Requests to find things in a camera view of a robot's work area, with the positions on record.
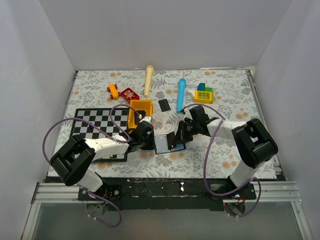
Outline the black VIP card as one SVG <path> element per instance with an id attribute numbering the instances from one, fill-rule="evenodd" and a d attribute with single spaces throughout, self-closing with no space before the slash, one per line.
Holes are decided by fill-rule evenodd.
<path id="1" fill-rule="evenodd" d="M 175 132 L 172 131 L 166 135 L 167 147 L 169 150 L 175 148 L 177 145 L 174 142 L 175 140 Z"/>

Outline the blue leather card holder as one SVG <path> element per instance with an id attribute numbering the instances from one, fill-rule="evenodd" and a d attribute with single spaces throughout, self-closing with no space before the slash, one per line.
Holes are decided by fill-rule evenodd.
<path id="1" fill-rule="evenodd" d="M 154 151 L 156 155 L 179 152 L 186 149 L 186 145 L 184 143 L 169 146 L 168 138 L 165 134 L 156 135 L 154 137 L 154 143 L 155 143 Z"/>

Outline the black credit card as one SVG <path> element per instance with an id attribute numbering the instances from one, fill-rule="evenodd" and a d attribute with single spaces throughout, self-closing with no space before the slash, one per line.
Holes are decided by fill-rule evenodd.
<path id="1" fill-rule="evenodd" d="M 160 106 L 160 109 L 162 112 L 167 112 L 171 110 L 171 107 L 169 105 L 169 102 L 167 99 L 161 99 L 158 101 L 158 104 Z"/>

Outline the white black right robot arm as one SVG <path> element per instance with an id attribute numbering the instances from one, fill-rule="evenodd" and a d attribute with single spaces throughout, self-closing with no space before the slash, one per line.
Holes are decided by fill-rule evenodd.
<path id="1" fill-rule="evenodd" d="M 179 121 L 178 129 L 168 144 L 185 144 L 193 141 L 198 134 L 209 137 L 210 145 L 215 137 L 233 140 L 241 161 L 228 176 L 224 186 L 215 191 L 212 191 L 209 185 L 205 187 L 212 196 L 237 199 L 243 195 L 245 187 L 254 179 L 259 168 L 278 153 L 278 145 L 259 119 L 230 121 L 221 114 L 218 117 L 209 117 L 206 108 L 207 105 L 202 103 L 185 106 L 180 111 L 184 119 Z"/>

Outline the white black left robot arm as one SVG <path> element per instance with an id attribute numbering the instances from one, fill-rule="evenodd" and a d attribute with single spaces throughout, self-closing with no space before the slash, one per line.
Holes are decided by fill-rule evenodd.
<path id="1" fill-rule="evenodd" d="M 127 133 L 129 142 L 126 142 L 123 133 L 115 135 L 113 139 L 85 139 L 73 135 L 51 157 L 49 163 L 66 186 L 78 185 L 87 189 L 95 200 L 101 200 L 110 193 L 111 188 L 90 168 L 93 161 L 155 148 L 154 127 L 150 122 L 142 120 Z"/>

